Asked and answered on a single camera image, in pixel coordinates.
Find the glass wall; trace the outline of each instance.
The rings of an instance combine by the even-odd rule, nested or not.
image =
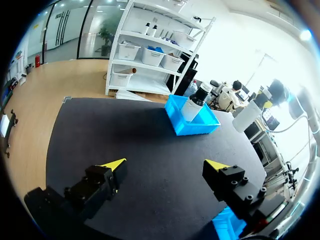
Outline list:
[[[126,2],[116,0],[93,0],[83,25],[79,58],[109,59],[126,6]]]
[[[61,0],[54,4],[45,35],[45,62],[77,59],[81,27],[90,2]]]
[[[27,31],[28,64],[35,64],[36,55],[40,55],[43,64],[78,58],[109,59],[126,6],[126,2],[117,0],[52,3]]]

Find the white shelving unit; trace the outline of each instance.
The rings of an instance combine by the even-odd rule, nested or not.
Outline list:
[[[135,92],[143,92],[143,93],[150,93],[150,94],[161,94],[161,95],[170,95],[171,92],[169,91],[166,83],[161,79],[154,80],[148,77],[139,77],[133,75],[130,78],[129,84],[127,86],[109,86],[109,89],[115,90],[127,90],[127,91],[135,91]]]
[[[120,32],[121,35],[125,35],[125,36],[131,36],[131,37],[136,37],[136,38],[140,38],[140,39],[146,39],[146,40],[149,40],[151,42],[154,42],[154,43],[158,43],[158,44],[162,44],[162,45],[166,45],[170,48],[173,48],[173,49],[176,49],[176,50],[179,50],[181,52],[184,52],[186,54],[189,54],[189,55],[192,55],[192,51],[189,51],[181,46],[178,46],[176,44],[173,44],[169,41],[166,41],[166,40],[163,40],[161,38],[156,38],[156,37],[153,37],[153,36],[149,36],[149,35],[144,35],[144,34],[141,34],[141,33],[138,33],[138,32],[133,32],[133,31],[121,31]]]
[[[171,31],[176,30],[190,33],[192,29],[197,29],[199,31],[195,36],[202,34],[202,37],[197,41],[197,46],[192,52],[159,37],[152,37],[137,32],[137,26],[143,27],[141,23],[145,24],[147,22],[152,22],[152,19],[159,19],[159,22],[171,27]],[[213,17],[207,27],[202,27],[198,22],[195,22],[191,18],[183,16],[180,13],[166,7],[145,0],[130,0],[123,12],[112,43],[105,84],[105,94],[108,95],[109,90],[120,89],[161,95],[174,94],[215,20],[216,18]],[[147,45],[154,45],[156,43],[157,47],[157,44],[159,44],[160,46],[166,48],[167,52],[165,53],[175,51],[176,55],[178,56],[180,56],[181,53],[186,53],[191,55],[191,57],[188,62],[185,62],[185,68],[181,73],[165,69],[161,65],[152,66],[144,64],[138,57],[138,55],[134,61],[119,59],[117,53],[118,43],[120,39],[126,38],[134,39],[133,42],[145,47]],[[137,73],[131,77],[127,86],[110,85],[112,68],[114,65],[137,68]],[[169,75],[173,75],[172,91],[170,91],[166,85],[166,80],[168,80]]]
[[[118,54],[115,55],[115,57],[113,59],[113,64],[127,65],[127,66],[136,67],[136,68],[150,69],[150,70],[154,70],[154,71],[158,71],[158,72],[162,72],[162,73],[166,73],[166,74],[176,75],[178,77],[181,76],[181,73],[165,69],[161,65],[151,66],[151,65],[144,64],[140,59],[137,59],[137,58],[134,61],[119,59]]]

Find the black mat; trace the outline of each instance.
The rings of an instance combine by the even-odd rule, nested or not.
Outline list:
[[[265,178],[231,114],[215,114],[221,127],[212,134],[176,136],[161,103],[68,100],[52,131],[46,184],[63,194],[88,166],[127,158],[128,176],[118,194],[86,224],[126,240],[203,239],[213,234],[210,220],[225,207],[202,177],[204,159],[237,164],[259,186]]]

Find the person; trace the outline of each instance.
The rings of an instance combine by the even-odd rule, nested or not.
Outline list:
[[[233,82],[232,88],[227,86],[223,87],[223,94],[221,94],[222,96],[219,97],[218,101],[220,108],[224,110],[228,109],[228,112],[230,112],[229,110],[231,110],[232,112],[232,110],[239,107],[240,101],[239,98],[236,96],[236,92],[238,92],[240,89],[242,89],[242,83],[239,80]]]

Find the white bottle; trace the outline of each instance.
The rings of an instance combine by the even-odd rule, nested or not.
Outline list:
[[[143,35],[146,35],[148,30],[149,30],[149,27],[150,27],[150,22],[147,22],[146,25],[144,26],[144,29],[142,31],[142,34]]]
[[[185,102],[181,109],[181,114],[183,115],[184,120],[186,120],[187,122],[192,122],[192,120],[198,115],[200,110],[204,107],[205,99],[211,92],[211,90],[211,85],[208,85],[205,82],[201,83],[196,93],[188,98],[188,100]]]
[[[154,37],[155,34],[156,34],[156,31],[157,31],[157,25],[154,25],[154,27],[153,27],[152,30],[151,30],[150,36],[151,36],[151,37]]]
[[[248,106],[244,108],[233,119],[232,124],[239,133],[243,133],[262,113],[262,110],[257,106],[255,101],[250,101]]]
[[[185,90],[183,96],[184,97],[190,97],[192,94],[194,94],[198,90],[198,86],[196,84],[196,80],[193,80],[193,82],[188,86],[188,88]]]

